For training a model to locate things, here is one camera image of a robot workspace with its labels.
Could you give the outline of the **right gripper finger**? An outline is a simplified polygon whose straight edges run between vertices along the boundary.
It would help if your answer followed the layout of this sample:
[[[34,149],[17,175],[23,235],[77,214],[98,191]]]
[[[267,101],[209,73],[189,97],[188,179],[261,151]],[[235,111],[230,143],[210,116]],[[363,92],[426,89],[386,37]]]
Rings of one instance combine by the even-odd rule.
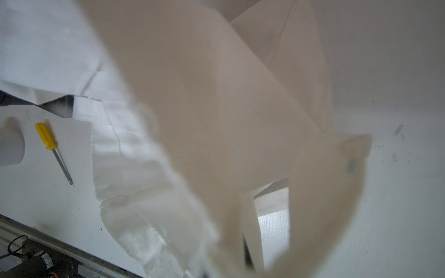
[[[248,245],[246,243],[246,240],[243,239],[243,251],[244,251],[244,258],[245,258],[245,265],[248,269],[253,269],[253,262],[251,259],[250,251],[248,248]]]

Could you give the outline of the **white printed tote bag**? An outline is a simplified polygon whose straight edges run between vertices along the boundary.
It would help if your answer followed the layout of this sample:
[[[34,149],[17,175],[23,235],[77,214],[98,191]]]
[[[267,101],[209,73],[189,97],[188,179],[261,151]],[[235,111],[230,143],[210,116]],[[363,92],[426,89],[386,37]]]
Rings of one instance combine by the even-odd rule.
[[[1,89],[77,98],[103,224],[150,277],[310,278],[362,193],[372,137],[332,131],[308,1],[231,22],[195,1],[2,1]]]

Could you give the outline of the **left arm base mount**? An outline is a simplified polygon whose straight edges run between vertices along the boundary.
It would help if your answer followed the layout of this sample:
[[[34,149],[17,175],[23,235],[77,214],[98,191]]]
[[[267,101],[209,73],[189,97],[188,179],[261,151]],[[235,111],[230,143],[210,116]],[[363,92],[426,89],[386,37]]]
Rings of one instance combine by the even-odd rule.
[[[78,261],[53,250],[26,235],[14,238],[1,259],[15,257],[21,262],[7,271],[2,278],[77,278]]]

